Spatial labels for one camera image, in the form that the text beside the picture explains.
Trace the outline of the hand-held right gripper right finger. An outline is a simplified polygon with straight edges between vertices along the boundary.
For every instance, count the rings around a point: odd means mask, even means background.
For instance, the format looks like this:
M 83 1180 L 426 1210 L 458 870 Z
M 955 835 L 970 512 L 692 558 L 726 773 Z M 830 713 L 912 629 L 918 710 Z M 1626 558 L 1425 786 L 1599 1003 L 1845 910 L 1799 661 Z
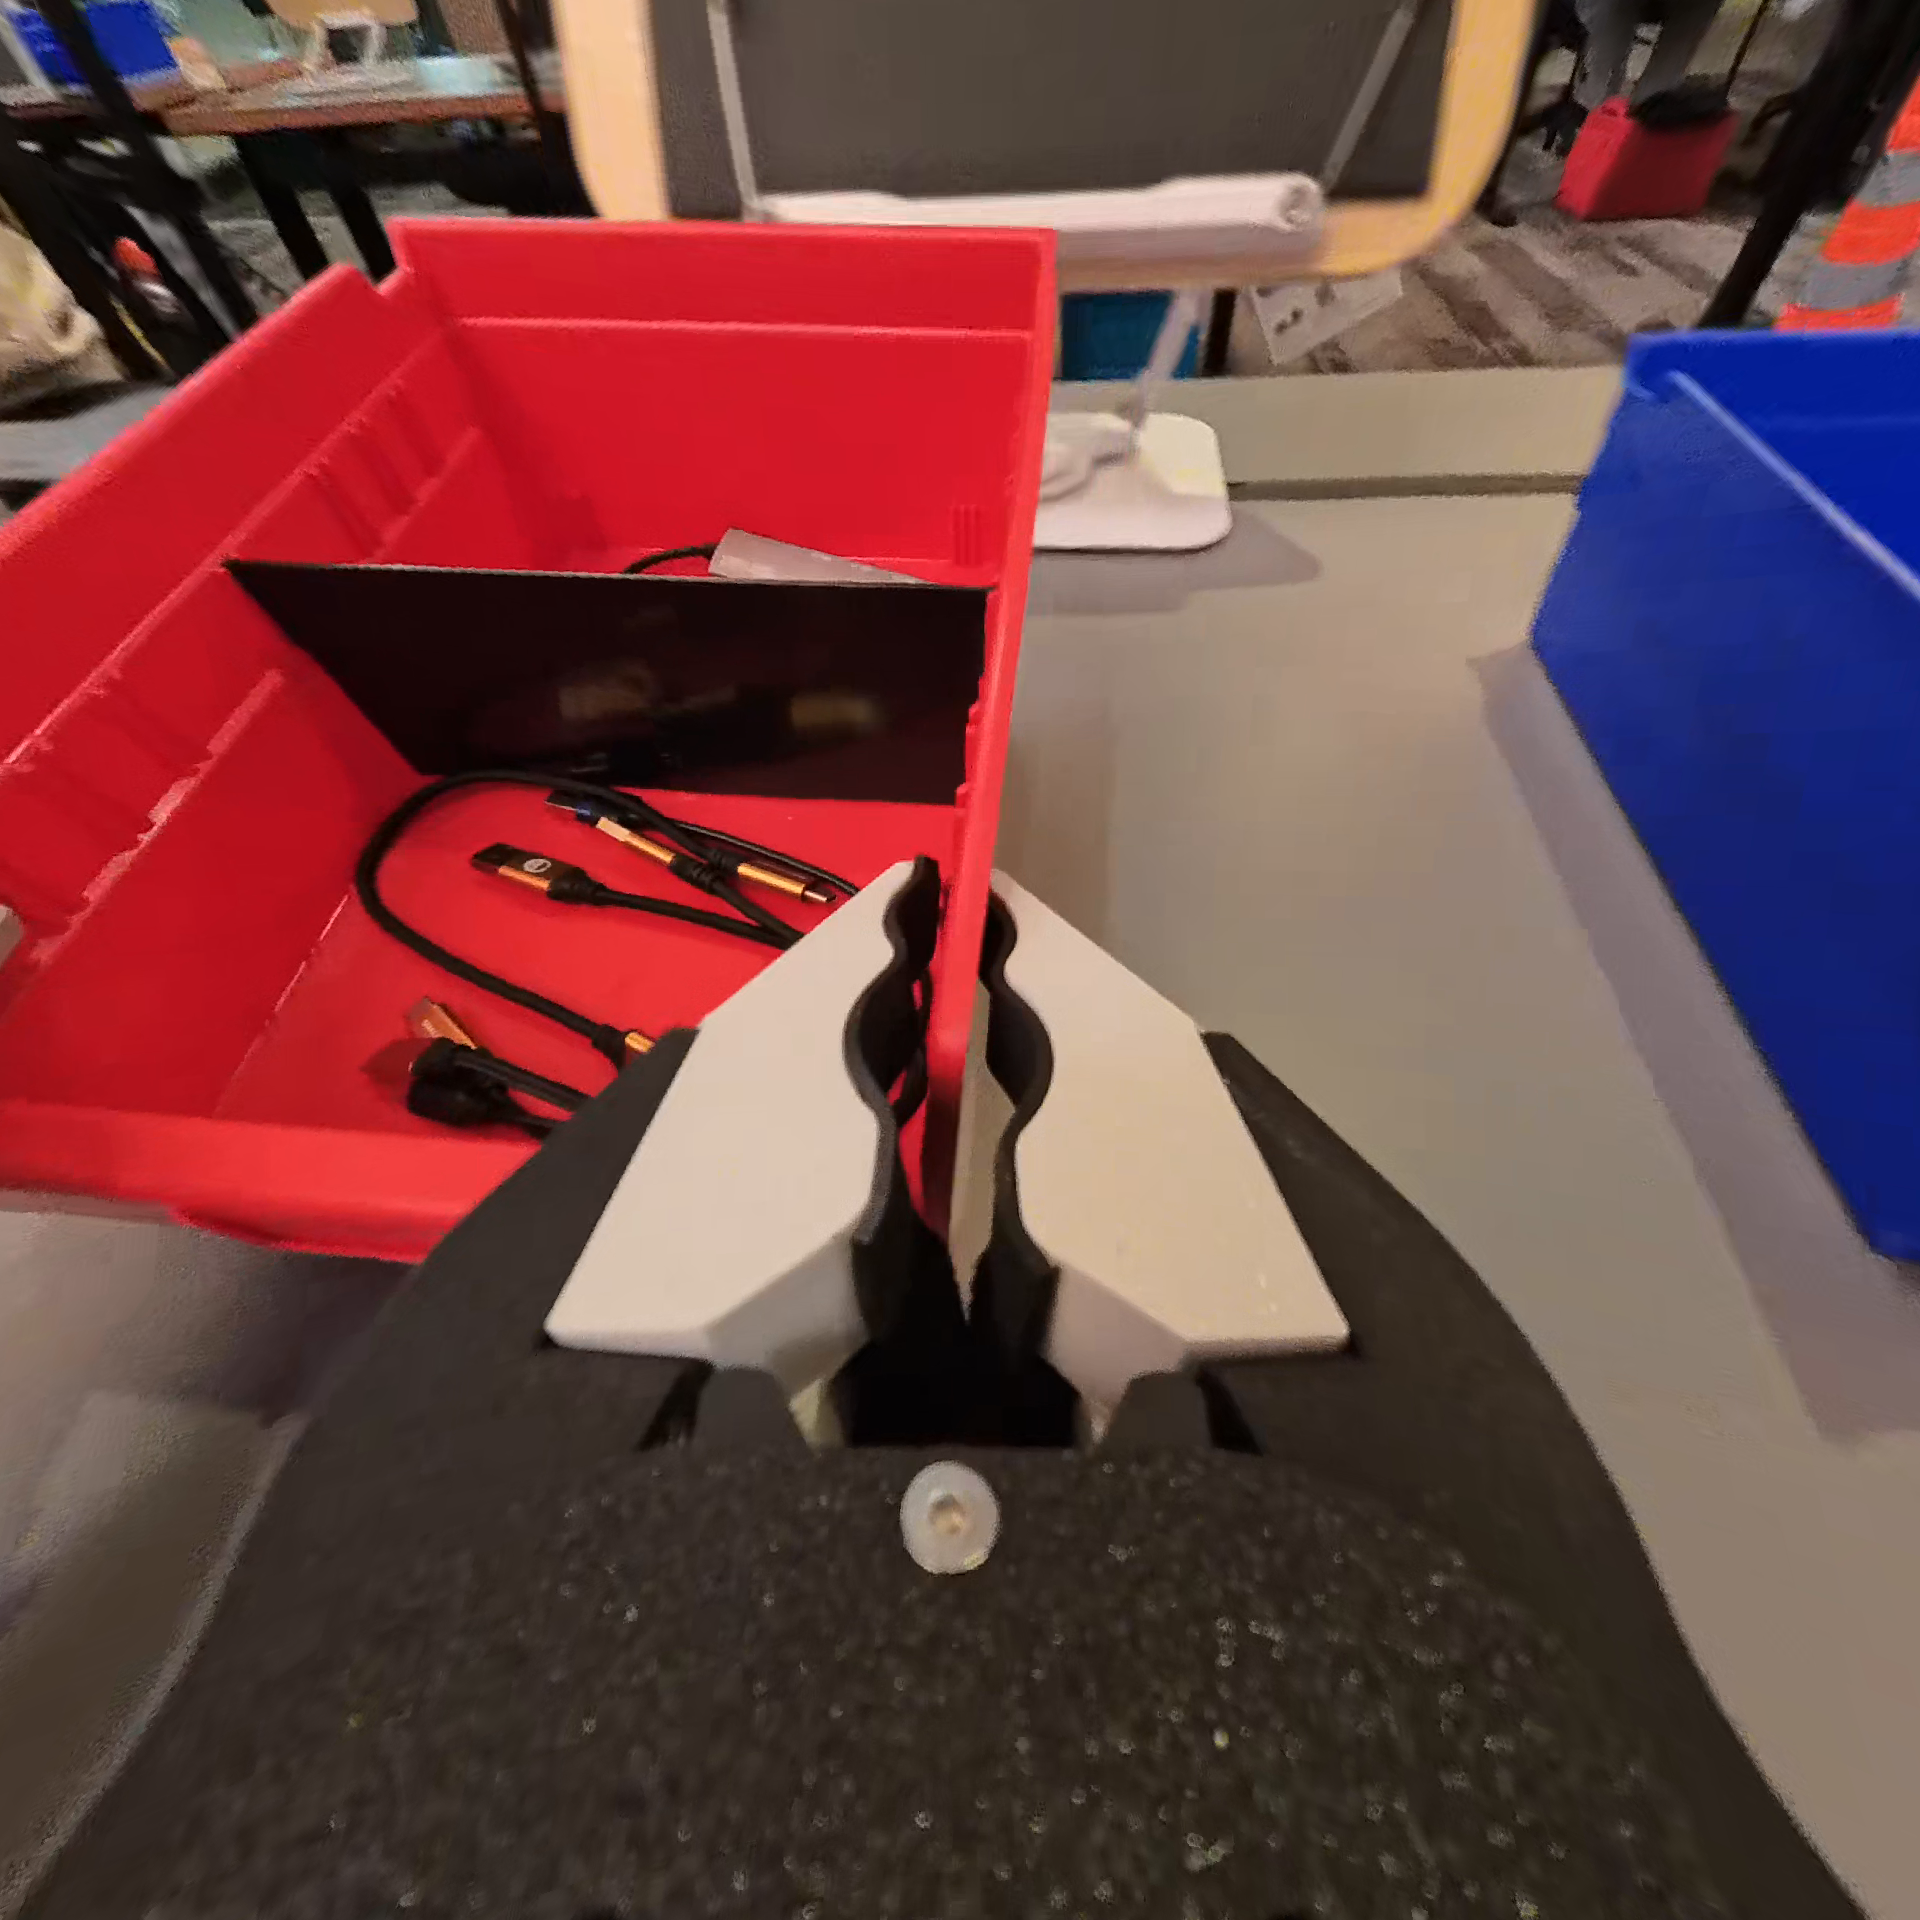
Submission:
M 1072 1444 L 1146 1379 L 1350 1348 L 1202 1029 L 1013 879 L 970 1043 L 970 1337 L 992 1444 Z

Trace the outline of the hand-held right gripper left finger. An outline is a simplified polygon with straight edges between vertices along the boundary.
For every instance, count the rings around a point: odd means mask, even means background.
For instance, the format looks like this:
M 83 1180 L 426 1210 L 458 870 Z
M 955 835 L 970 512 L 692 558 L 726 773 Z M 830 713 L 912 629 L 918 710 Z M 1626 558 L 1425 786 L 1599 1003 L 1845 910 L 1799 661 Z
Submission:
M 700 1023 L 547 1313 L 552 1345 L 797 1394 L 964 1340 L 903 1144 L 933 1088 L 942 905 L 933 858 L 897 863 Z

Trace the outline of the black cable orange plugs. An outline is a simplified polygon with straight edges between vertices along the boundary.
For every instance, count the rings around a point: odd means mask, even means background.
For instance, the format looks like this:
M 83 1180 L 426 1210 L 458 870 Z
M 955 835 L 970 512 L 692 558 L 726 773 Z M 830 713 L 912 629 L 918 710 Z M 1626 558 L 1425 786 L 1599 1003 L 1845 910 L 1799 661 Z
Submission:
M 373 828 L 352 868 L 352 895 L 365 918 L 398 948 L 433 965 L 457 983 L 527 1012 L 585 1043 L 612 1069 L 652 1052 L 657 1041 L 629 1025 L 596 1020 L 501 972 L 487 971 L 411 925 L 384 896 L 382 873 L 408 833 L 438 806 L 483 791 L 538 791 L 544 804 L 622 850 L 662 868 L 686 892 L 715 901 L 715 912 L 734 912 L 762 925 L 785 920 L 758 896 L 834 909 L 856 896 L 856 885 L 781 849 L 680 820 L 635 791 L 544 776 L 529 770 L 470 770 L 421 782 Z
M 414 1003 L 401 1025 L 403 1037 L 374 1050 L 363 1077 L 422 1123 L 541 1143 L 590 1102 L 588 1092 L 481 1044 L 438 1000 Z
M 612 889 L 585 868 L 508 843 L 493 843 L 470 856 L 485 874 L 530 891 L 563 907 L 615 910 L 720 934 L 756 948 L 788 950 L 802 934 L 782 923 L 762 925 L 736 912 L 715 912 L 667 899 Z

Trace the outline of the red plastic bin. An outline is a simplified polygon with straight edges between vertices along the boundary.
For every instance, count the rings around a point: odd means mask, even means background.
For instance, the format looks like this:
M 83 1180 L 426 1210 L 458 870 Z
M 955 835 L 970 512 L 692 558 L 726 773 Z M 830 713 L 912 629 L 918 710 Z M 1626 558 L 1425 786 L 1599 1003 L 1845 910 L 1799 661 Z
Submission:
M 952 1187 L 996 865 L 1054 349 L 1038 230 L 401 222 L 4 531 L 4 1190 L 157 1210 L 319 1255 L 419 1261 L 533 1152 L 365 1078 L 421 996 L 594 1092 L 585 1041 L 396 947 L 355 868 L 414 770 L 229 563 L 622 575 L 729 531 L 991 594 L 948 804 L 622 786 L 868 886 L 930 858 L 918 1187 Z M 382 895 L 430 941 L 594 1020 L 704 1020 L 768 948 L 563 907 L 470 856 L 576 863 L 716 909 L 483 788 Z
M 1576 135 L 1553 205 L 1580 225 L 1691 220 L 1710 202 L 1738 131 L 1738 111 L 1721 100 L 1644 116 L 1629 98 L 1608 98 Z

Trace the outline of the grey USB hub with cable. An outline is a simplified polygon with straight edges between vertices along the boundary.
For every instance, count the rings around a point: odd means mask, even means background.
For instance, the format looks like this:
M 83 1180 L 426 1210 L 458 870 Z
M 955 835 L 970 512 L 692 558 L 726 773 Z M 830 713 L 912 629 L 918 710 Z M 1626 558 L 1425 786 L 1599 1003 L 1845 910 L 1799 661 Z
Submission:
M 648 551 L 620 569 L 624 577 L 702 569 L 707 579 L 739 584 L 903 586 L 929 581 L 786 540 L 729 531 L 720 540 Z

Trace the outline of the blue plastic bin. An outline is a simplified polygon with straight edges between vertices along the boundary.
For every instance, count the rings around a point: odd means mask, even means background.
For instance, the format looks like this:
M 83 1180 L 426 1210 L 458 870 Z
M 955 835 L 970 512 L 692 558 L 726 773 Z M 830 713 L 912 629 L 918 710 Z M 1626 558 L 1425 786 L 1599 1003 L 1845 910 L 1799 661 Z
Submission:
M 1861 1237 L 1918 1252 L 1918 340 L 1631 349 L 1531 649 Z

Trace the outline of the black bin divider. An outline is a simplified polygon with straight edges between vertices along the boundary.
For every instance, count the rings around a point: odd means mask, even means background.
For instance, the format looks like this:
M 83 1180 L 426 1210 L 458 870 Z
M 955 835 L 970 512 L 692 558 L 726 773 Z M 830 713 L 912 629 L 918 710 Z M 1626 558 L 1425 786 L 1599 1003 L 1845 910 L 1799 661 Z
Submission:
M 951 804 L 988 669 L 984 589 L 229 560 L 424 776 Z

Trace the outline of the teal bag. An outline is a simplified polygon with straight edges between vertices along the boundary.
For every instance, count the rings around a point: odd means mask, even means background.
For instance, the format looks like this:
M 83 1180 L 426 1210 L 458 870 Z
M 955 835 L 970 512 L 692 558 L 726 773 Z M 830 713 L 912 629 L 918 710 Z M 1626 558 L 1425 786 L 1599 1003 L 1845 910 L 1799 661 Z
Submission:
M 1146 368 L 1173 295 L 1069 295 L 1060 300 L 1058 383 L 1132 383 Z

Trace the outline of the printed paper sheet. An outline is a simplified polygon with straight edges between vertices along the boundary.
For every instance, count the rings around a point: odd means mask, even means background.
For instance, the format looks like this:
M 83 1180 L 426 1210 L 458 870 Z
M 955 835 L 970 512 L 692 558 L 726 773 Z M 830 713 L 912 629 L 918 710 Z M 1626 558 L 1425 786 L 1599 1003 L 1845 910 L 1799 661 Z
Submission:
M 1345 281 L 1292 281 L 1248 291 L 1268 363 L 1292 368 L 1347 331 L 1393 308 L 1405 291 L 1399 267 Z

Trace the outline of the wooden work table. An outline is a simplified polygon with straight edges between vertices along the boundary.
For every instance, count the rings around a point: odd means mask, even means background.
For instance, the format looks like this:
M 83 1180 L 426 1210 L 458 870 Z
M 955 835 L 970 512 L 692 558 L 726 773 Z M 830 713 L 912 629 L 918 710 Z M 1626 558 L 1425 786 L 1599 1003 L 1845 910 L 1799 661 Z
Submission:
M 308 220 L 299 191 L 276 173 L 268 143 L 301 138 L 310 150 L 320 186 L 349 240 L 374 281 L 392 276 L 388 232 L 355 167 L 350 137 L 366 131 L 451 126 L 535 131 L 536 160 L 488 160 L 487 186 L 503 186 L 523 219 L 588 215 L 590 205 L 572 156 L 564 115 L 564 77 L 556 53 L 516 51 L 494 56 L 433 56 L 403 60 L 388 77 L 304 77 L 294 60 L 243 63 L 223 74 L 223 87 L 203 91 L 185 74 L 120 83 L 109 79 L 109 104 L 86 88 L 68 88 L 47 102 L 4 109 L 31 131 L 83 126 L 164 133 L 170 138 L 227 138 L 244 177 L 266 211 L 280 245 L 302 279 L 328 271 L 322 238 Z

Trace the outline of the orange traffic cone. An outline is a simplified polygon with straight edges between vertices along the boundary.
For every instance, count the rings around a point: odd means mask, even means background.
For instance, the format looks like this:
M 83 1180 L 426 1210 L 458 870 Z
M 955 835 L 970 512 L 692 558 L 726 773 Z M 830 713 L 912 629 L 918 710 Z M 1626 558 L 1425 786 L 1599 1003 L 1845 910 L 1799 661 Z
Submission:
M 1918 255 L 1918 87 L 1885 135 L 1866 177 L 1842 207 L 1779 333 L 1866 333 L 1900 327 Z

